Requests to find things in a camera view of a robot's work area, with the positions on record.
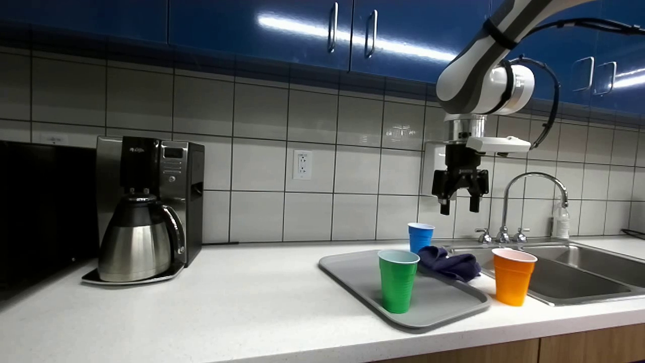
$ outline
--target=backsplash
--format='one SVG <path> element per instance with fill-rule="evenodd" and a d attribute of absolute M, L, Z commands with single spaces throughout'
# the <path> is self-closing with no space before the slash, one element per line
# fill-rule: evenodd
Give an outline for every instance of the backsplash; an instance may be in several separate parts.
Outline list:
<path fill-rule="evenodd" d="M 492 192 L 451 216 L 422 196 L 424 146 L 443 139 L 435 102 L 229 74 L 0 48 L 0 139 L 95 146 L 97 135 L 206 145 L 206 241 L 398 239 L 412 219 L 438 237 L 496 232 L 509 182 L 529 169 L 568 188 L 574 236 L 645 227 L 645 133 L 560 119 L 541 149 L 486 158 Z M 534 139 L 544 119 L 490 117 L 488 135 Z M 295 150 L 310 169 L 295 176 Z M 558 189 L 511 192 L 509 227 L 547 236 Z"/>

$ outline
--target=green cup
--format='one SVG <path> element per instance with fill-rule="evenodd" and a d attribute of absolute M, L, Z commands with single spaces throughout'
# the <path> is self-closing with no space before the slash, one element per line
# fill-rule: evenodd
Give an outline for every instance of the green cup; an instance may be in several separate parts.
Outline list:
<path fill-rule="evenodd" d="M 382 249 L 382 296 L 386 311 L 402 315 L 410 311 L 416 288 L 419 255 L 410 249 Z"/>

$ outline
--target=plastic cup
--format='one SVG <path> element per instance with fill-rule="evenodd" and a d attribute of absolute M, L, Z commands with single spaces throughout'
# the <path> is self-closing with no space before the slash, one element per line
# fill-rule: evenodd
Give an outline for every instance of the plastic cup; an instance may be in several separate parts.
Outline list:
<path fill-rule="evenodd" d="M 496 247 L 492 254 L 496 268 L 496 299 L 505 305 L 522 306 L 539 258 L 513 247 Z"/>
<path fill-rule="evenodd" d="M 410 311 L 416 288 L 419 255 L 408 249 L 382 249 L 382 299 L 383 308 L 402 315 Z"/>
<path fill-rule="evenodd" d="M 432 245 L 432 236 L 435 233 L 435 227 L 430 224 L 410 221 L 408 233 L 410 249 L 418 254 L 422 247 Z"/>

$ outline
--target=orange cup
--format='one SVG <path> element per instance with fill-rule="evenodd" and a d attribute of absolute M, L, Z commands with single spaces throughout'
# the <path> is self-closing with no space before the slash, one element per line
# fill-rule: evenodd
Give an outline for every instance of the orange cup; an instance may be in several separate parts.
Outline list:
<path fill-rule="evenodd" d="M 496 247 L 492 254 L 496 268 L 496 299 L 505 305 L 522 306 L 539 258 L 513 247 Z"/>

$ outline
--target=white countertop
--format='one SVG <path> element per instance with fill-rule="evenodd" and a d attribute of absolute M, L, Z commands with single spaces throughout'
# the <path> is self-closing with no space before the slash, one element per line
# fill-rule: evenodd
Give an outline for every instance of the white countertop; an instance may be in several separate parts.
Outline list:
<path fill-rule="evenodd" d="M 645 239 L 578 239 L 645 258 Z M 424 335 L 394 329 L 318 270 L 323 255 L 376 244 L 203 247 L 176 280 L 97 288 L 76 268 L 0 311 L 11 363 L 100 360 L 373 360 L 645 323 L 645 295 L 522 308 L 492 299 L 486 313 Z M 481 276 L 473 286 L 493 293 Z"/>

